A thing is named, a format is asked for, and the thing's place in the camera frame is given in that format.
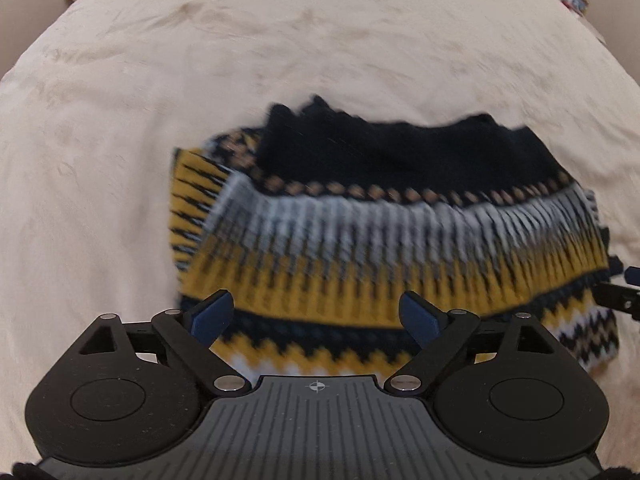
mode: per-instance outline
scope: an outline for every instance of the beige blanket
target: beige blanket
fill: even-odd
[[[98,314],[172,304],[172,147],[313,92],[368,120],[528,124],[640,264],[640,89],[556,0],[79,0],[0,84],[0,469],[37,458],[26,397]],[[600,457],[640,468],[621,325]]]

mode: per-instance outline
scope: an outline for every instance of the white bed sheet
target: white bed sheet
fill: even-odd
[[[103,312],[176,290],[172,147],[318,93],[368,120],[528,124],[640,264],[640,89],[556,0],[79,0],[0,83],[0,469],[30,390]],[[607,464],[640,468],[638,326],[599,380]]]

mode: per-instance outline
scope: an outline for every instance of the gray ribbed plate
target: gray ribbed plate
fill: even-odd
[[[517,468],[450,441],[417,399],[373,378],[266,377],[254,393],[215,401],[199,427],[156,458],[115,468],[44,460],[60,480],[588,480],[587,458]]]

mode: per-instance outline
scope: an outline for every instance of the circular cap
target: circular cap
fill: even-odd
[[[489,393],[496,410],[519,420],[543,420],[562,409],[564,397],[551,384],[537,379],[507,379]]]
[[[132,381],[101,379],[80,386],[71,397],[74,411],[89,420],[118,420],[140,409],[145,391]]]
[[[244,379],[237,375],[223,375],[213,381],[213,385],[223,392],[236,392],[244,387]]]
[[[401,392],[412,392],[420,388],[420,379],[412,375],[396,375],[391,379],[391,386]]]

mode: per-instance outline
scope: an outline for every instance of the beige wall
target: beige wall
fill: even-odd
[[[65,0],[0,0],[0,77],[66,7]]]
[[[587,19],[624,69],[640,82],[640,0],[587,1]]]

